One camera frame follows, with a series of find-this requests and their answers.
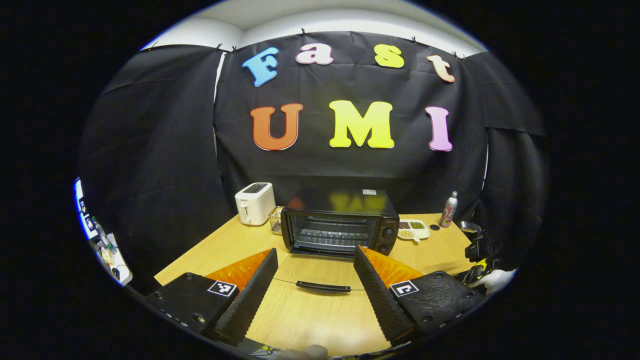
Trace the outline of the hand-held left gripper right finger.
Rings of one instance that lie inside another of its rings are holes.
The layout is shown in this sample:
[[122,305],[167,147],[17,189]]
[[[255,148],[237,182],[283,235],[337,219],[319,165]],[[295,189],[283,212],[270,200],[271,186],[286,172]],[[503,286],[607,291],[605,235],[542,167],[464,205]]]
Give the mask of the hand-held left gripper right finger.
[[460,323],[486,297],[446,272],[424,274],[363,246],[355,249],[353,266],[382,333],[393,346],[436,337]]

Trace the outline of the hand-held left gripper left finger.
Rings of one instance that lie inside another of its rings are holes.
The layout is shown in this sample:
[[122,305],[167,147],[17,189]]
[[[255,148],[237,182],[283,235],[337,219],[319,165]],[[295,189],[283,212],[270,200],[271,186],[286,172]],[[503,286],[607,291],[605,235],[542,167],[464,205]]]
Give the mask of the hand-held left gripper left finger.
[[245,339],[279,267],[276,248],[207,276],[185,272],[144,300],[179,326],[237,346]]

